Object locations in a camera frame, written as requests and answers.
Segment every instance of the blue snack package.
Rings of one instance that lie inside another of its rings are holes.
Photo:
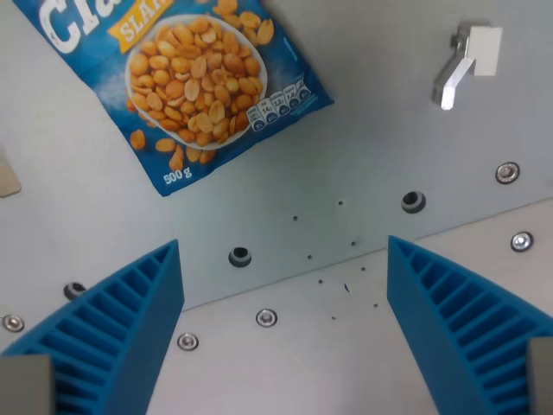
[[[259,0],[14,0],[162,196],[333,103]]]

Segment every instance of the gray metal panel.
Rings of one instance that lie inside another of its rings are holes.
[[[376,251],[390,233],[414,239],[553,194],[553,3],[271,5],[336,105],[163,199],[94,94],[2,2],[0,147],[22,192],[0,203],[9,278],[0,304],[40,320],[64,303],[66,282],[91,286],[178,238],[194,307]],[[431,88],[452,55],[449,36],[468,18],[504,27],[499,70],[463,80],[446,113]],[[501,186],[494,170],[507,161],[522,174]],[[420,214],[400,208],[411,190],[427,196]],[[251,249],[248,267],[228,264],[235,246]]]
[[[417,243],[551,314],[552,209],[537,203]],[[516,253],[521,229],[536,243]],[[386,300],[386,266],[375,252],[185,311],[148,414],[436,415]],[[263,308],[278,314],[269,329],[256,324]],[[195,351],[177,347],[184,332],[198,336]]]
[[[54,415],[54,389],[50,356],[0,357],[0,413]]]

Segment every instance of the roasted peanut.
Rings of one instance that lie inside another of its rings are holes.
[[[200,82],[198,80],[188,80],[184,86],[184,95],[188,101],[195,101],[200,94]]]
[[[214,102],[215,97],[212,93],[204,93],[204,103],[207,107],[210,107],[211,104]]]
[[[142,130],[136,130],[130,134],[130,145],[135,150],[141,150],[145,147],[146,137]]]
[[[173,119],[162,119],[160,122],[159,122],[160,126],[162,128],[164,128],[165,130],[167,131],[178,131],[179,128],[181,128],[179,126],[179,123],[177,123],[176,121],[174,121]]]
[[[244,34],[244,36],[246,37],[246,39],[248,41],[251,42],[251,44],[253,45],[254,48],[257,47],[257,45],[259,44],[259,42],[257,41],[257,33],[254,29],[251,29],[251,28],[244,28],[242,30],[242,33]]]
[[[187,115],[191,115],[196,112],[196,106],[192,102],[186,101],[182,103],[181,111]]]
[[[205,147],[206,145],[211,143],[211,134],[200,131],[198,134],[196,134],[196,143],[200,147]]]
[[[162,99],[156,93],[149,93],[146,97],[148,106],[154,111],[161,111],[163,108]]]
[[[176,55],[175,47],[168,41],[160,41],[159,43],[157,43],[157,49],[159,50],[160,54],[166,56],[169,59],[173,59]]]
[[[203,150],[200,154],[200,163],[206,164],[213,160],[215,157],[215,150]]]
[[[144,75],[148,71],[148,58],[145,54],[135,54],[130,58],[129,69],[133,75]]]
[[[268,45],[275,34],[275,25],[271,19],[262,21],[257,31],[257,41],[260,45]]]
[[[206,44],[211,45],[217,40],[217,32],[215,32],[213,27],[211,27],[201,34],[201,40]]]
[[[258,76],[261,72],[261,64],[256,58],[245,58],[244,65],[246,72],[251,76]]]
[[[154,69],[166,69],[169,66],[169,59],[167,56],[158,54],[149,58],[149,65]]]
[[[195,45],[181,45],[176,49],[176,54],[187,59],[196,59],[201,55],[201,49]]]
[[[207,59],[207,68],[210,71],[214,71],[215,69],[219,69],[221,67],[222,63],[223,63],[223,55],[222,54],[219,54],[219,53],[212,54]]]
[[[224,15],[223,20],[233,26],[235,29],[240,30],[242,28],[242,22],[236,15]]]
[[[209,21],[205,17],[198,17],[188,26],[193,33],[204,33],[209,29]]]
[[[156,143],[156,150],[161,153],[169,153],[175,151],[176,142],[173,138],[162,138]]]
[[[185,143],[193,143],[196,139],[196,136],[190,130],[179,130],[178,134],[179,137],[182,138],[182,141],[184,141]]]
[[[175,148],[175,153],[169,160],[169,167],[173,171],[182,170],[184,168],[184,151],[180,145]]]
[[[196,116],[196,123],[198,124],[200,131],[205,132],[206,134],[213,131],[213,123],[211,122],[209,116],[204,112],[200,112]]]
[[[248,125],[250,125],[250,121],[248,121],[248,116],[245,114],[245,112],[241,112],[236,117],[236,129],[238,131],[243,131],[248,128]]]
[[[257,29],[261,25],[261,18],[250,11],[243,11],[240,14],[240,22],[247,28]]]
[[[190,61],[182,56],[177,56],[171,60],[171,67],[178,73],[186,73],[190,71]]]
[[[157,85],[166,86],[171,80],[169,72],[164,71],[163,69],[158,69],[154,72],[153,80]]]
[[[147,88],[153,88],[156,85],[154,79],[149,75],[141,75],[138,81]]]
[[[170,106],[166,106],[163,108],[163,111],[165,112],[165,115],[167,115],[169,118],[173,119],[174,121],[182,121],[182,115],[177,110],[171,108]]]
[[[240,52],[238,38],[233,32],[225,32],[223,34],[223,48],[228,54],[238,54]]]
[[[156,121],[161,121],[162,119],[167,118],[165,112],[162,111],[148,111],[148,115],[150,115]]]
[[[262,93],[263,92],[263,84],[261,83],[259,78],[256,78],[255,76],[250,76],[250,77],[248,77],[248,80],[250,80],[253,83],[253,85],[256,86],[257,93]]]
[[[236,98],[236,105],[239,110],[247,110],[251,107],[251,96],[250,95],[239,95]]]
[[[213,92],[215,93],[215,98],[221,101],[225,106],[231,104],[231,94],[224,86],[216,85]]]
[[[198,132],[200,132],[200,128],[198,127],[198,122],[196,118],[197,116],[194,116],[194,117],[190,117],[190,119],[188,120],[188,129],[194,134],[197,134]]]
[[[240,85],[240,91],[242,91],[242,93],[247,95],[255,95],[257,93],[256,86],[247,78],[240,78],[238,84]]]
[[[213,124],[217,124],[225,117],[225,106],[221,101],[214,101],[209,108],[209,118]]]
[[[201,150],[195,149],[194,147],[187,147],[187,159],[191,163],[195,163],[200,160]]]
[[[201,36],[198,35],[196,33],[196,35],[194,36],[194,45],[196,45],[198,48],[200,49],[207,49],[209,48],[209,44],[208,43],[205,43],[202,39],[201,39]]]
[[[251,56],[251,49],[248,48],[246,45],[240,46],[240,53],[238,55],[240,58],[247,58],[248,56]]]
[[[245,70],[244,63],[236,54],[226,54],[223,57],[223,65],[232,73],[243,73]]]
[[[206,73],[201,79],[201,87],[204,88],[204,91],[207,91],[209,93],[213,92],[214,83],[209,73]]]
[[[148,56],[154,56],[157,54],[157,46],[156,46],[156,43],[154,41],[145,41],[141,47],[140,47],[140,51],[143,53],[143,54],[146,54]]]
[[[180,98],[184,93],[184,86],[181,80],[172,80],[165,86],[165,93],[171,99]]]
[[[217,85],[224,85],[226,83],[228,76],[226,75],[225,69],[215,69],[211,73],[211,78],[213,82],[215,82]]]
[[[219,140],[228,131],[228,126],[231,121],[228,118],[222,118],[218,124],[213,127],[213,136]]]
[[[143,111],[149,110],[148,101],[146,101],[146,97],[144,97],[141,93],[133,93],[130,96],[130,100],[136,108],[140,108]]]
[[[207,60],[204,56],[199,56],[190,65],[190,73],[194,78],[202,78],[206,74]]]

